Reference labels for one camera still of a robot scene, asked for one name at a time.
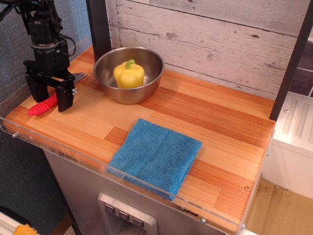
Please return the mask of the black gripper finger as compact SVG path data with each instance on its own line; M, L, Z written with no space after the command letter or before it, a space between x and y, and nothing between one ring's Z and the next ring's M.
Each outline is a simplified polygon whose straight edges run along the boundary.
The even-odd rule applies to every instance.
M28 73L26 73L25 76L32 97L37 103L49 98L47 84L45 83L44 77L39 75L30 75Z
M61 85L56 88L58 111L61 113L73 105L77 88L73 85Z

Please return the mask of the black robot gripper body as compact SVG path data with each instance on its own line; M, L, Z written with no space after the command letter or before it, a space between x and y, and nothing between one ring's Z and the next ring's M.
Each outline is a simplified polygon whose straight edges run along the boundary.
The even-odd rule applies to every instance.
M26 73L45 78L47 87L74 84L75 77L68 71L70 54L66 39L55 39L51 44L31 42L34 60L25 60Z

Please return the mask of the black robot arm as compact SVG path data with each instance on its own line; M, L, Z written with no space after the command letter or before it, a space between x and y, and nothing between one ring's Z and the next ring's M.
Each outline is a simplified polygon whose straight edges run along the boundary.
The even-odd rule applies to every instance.
M15 10L21 15L35 59L25 60L26 80L34 100L41 106L50 99L48 88L54 88L59 112L73 105L77 92L75 77L68 71L71 54L68 36L61 34L62 20L52 0L2 0L6 7L0 18Z

